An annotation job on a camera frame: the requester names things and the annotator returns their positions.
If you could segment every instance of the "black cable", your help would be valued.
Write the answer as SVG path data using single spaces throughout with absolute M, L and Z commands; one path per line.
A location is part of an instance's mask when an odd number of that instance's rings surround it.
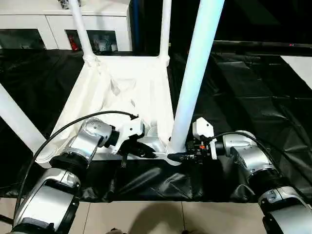
M 0 214 L 0 222 L 13 225 L 13 219 Z
M 16 200 L 16 204 L 15 204 L 15 209 L 14 209 L 14 218 L 17 214 L 17 211 L 20 207 L 20 201 L 22 199 L 22 195 L 23 195 L 23 189 L 24 189 L 24 186 L 25 186 L 25 183 L 26 183 L 26 179 L 27 179 L 27 176 L 30 172 L 30 169 L 32 167 L 32 165 L 34 164 L 36 158 L 38 157 L 38 155 L 40 154 L 40 152 L 43 150 L 43 148 L 53 139 L 55 138 L 58 134 L 60 134 L 62 131 L 64 131 L 66 128 L 70 127 L 71 125 L 75 124 L 75 123 L 78 123 L 82 120 L 85 120 L 87 118 L 90 118 L 90 117 L 93 117 L 93 116 L 99 116 L 99 115 L 103 115 L 103 114 L 122 114 L 122 115 L 127 115 L 127 116 L 130 116 L 131 119 L 135 119 L 137 118 L 137 116 L 135 115 L 132 115 L 130 113 L 127 113 L 127 112 L 124 112 L 124 111 L 101 111 L 101 112 L 97 112 L 97 113 L 93 113 L 93 114 L 90 114 L 90 115 L 87 115 L 87 116 L 84 116 L 84 117 L 81 117 L 81 118 L 78 118 L 66 125 L 64 125 L 63 127 L 61 127 L 59 130 L 57 130 L 54 134 L 52 134 L 40 147 L 39 149 L 36 151 L 36 153 L 34 154 L 33 158 L 31 159 L 29 165 L 28 165 L 28 168 L 27 168 L 27 171 L 25 173 L 25 177 L 21 183 L 21 186 L 20 186 L 20 189 L 19 189 L 19 196 Z

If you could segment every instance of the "tiled floor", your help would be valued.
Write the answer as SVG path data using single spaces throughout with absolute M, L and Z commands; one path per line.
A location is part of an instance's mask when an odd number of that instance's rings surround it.
M 15 200 L 2 198 L 0 214 L 13 216 Z M 265 234 L 257 204 L 201 202 L 81 202 L 70 234 Z M 0 234 L 10 225 L 0 222 Z

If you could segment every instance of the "black plastic sheet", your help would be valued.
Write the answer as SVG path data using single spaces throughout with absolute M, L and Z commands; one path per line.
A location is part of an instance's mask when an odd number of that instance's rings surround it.
M 175 112 L 186 58 L 171 55 L 168 69 Z M 10 52 L 0 57 L 0 82 L 47 137 L 82 68 L 82 54 L 70 51 Z M 193 119 L 204 117 L 216 133 L 247 130 L 270 141 L 292 160 L 271 149 L 283 173 L 308 198 L 312 187 L 312 90 L 278 56 L 212 54 Z M 0 196 L 16 197 L 20 175 L 31 152 L 0 123 Z M 36 165 L 29 191 L 43 169 Z M 253 201 L 237 165 L 225 156 L 203 165 L 171 166 L 161 160 L 138 160 L 120 169 L 119 161 L 94 161 L 82 182 L 81 198 L 112 200 Z

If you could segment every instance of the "white cabinet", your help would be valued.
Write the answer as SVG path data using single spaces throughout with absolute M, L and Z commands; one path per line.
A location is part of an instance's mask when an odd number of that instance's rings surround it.
M 81 13 L 94 50 L 132 51 L 131 0 L 82 0 Z M 0 47 L 72 49 L 80 44 L 70 10 L 57 0 L 0 0 Z M 109 46 L 103 47 L 105 41 Z
M 109 31 L 112 34 L 112 41 L 116 41 L 118 51 L 131 51 L 131 31 L 128 27 L 127 17 L 112 16 L 82 16 L 84 26 L 89 34 L 94 31 Z M 68 39 L 68 30 L 75 30 L 74 19 L 72 16 L 47 16 L 53 36 L 59 49 L 70 50 L 71 45 Z M 90 36 L 90 42 L 93 44 L 93 38 Z
M 46 49 L 58 49 L 45 16 L 0 15 L 1 47 L 22 48 L 34 40 L 39 40 Z

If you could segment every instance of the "cable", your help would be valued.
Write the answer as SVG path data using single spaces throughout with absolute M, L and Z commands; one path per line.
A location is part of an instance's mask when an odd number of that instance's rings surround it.
M 21 183 L 21 186 L 20 186 L 20 189 L 19 189 L 19 196 L 16 200 L 16 204 L 15 204 L 15 209 L 14 209 L 14 219 L 15 219 L 15 216 L 17 214 L 17 211 L 20 207 L 20 201 L 22 199 L 22 195 L 23 195 L 23 189 L 24 189 L 24 186 L 25 186 L 25 183 L 26 183 L 26 179 L 27 179 L 27 176 L 30 172 L 30 169 L 32 167 L 32 165 L 34 164 L 36 158 L 38 157 L 38 155 L 40 154 L 40 152 L 43 150 L 43 148 L 53 139 L 55 138 L 58 134 L 60 134 L 62 131 L 64 131 L 66 128 L 70 127 L 71 125 L 75 124 L 75 123 L 78 123 L 82 120 L 85 120 L 87 118 L 90 118 L 90 117 L 93 117 L 93 116 L 99 116 L 99 115 L 104 115 L 104 114 L 121 114 L 121 115 L 127 115 L 127 116 L 130 116 L 131 119 L 135 119 L 137 118 L 137 116 L 135 115 L 132 115 L 128 112 L 124 112 L 124 111 L 101 111 L 101 112 L 97 112 L 97 113 L 93 113 L 93 114 L 90 114 L 90 115 L 87 115 L 87 116 L 83 116 L 81 118 L 78 118 L 66 125 L 64 125 L 63 127 L 61 127 L 59 130 L 57 130 L 54 134 L 52 134 L 40 147 L 39 149 L 36 151 L 36 153 L 34 154 L 33 158 L 31 159 L 29 165 L 28 165 L 28 168 L 27 168 L 27 171 L 25 173 L 25 177 Z

